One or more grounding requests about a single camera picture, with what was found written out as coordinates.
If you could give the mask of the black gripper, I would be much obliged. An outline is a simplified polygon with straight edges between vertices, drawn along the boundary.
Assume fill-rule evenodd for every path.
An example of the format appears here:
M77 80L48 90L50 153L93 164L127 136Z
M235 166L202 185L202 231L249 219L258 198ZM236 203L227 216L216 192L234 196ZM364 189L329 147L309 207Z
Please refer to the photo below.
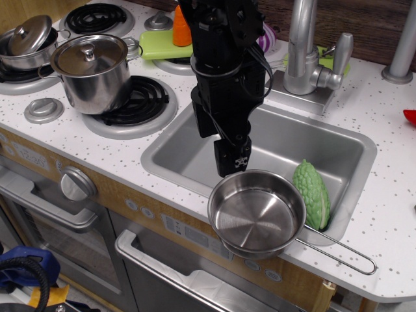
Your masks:
M213 78L197 76L191 93L196 124L201 137L219 134L214 141L214 155L220 177L247 169L252 151L248 136L251 112L263 103L265 69L257 63L247 63L232 76ZM224 138L246 138L234 145Z

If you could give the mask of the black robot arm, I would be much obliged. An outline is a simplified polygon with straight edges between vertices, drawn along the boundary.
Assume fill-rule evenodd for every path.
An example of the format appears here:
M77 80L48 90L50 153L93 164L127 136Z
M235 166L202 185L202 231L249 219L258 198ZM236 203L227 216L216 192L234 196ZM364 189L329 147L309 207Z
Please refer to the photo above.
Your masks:
M214 155L218 175L226 177L247 168L248 119L265 98L271 70L257 43L265 33L265 15L257 1L180 1L179 6L192 37L196 124L202 138L219 135Z

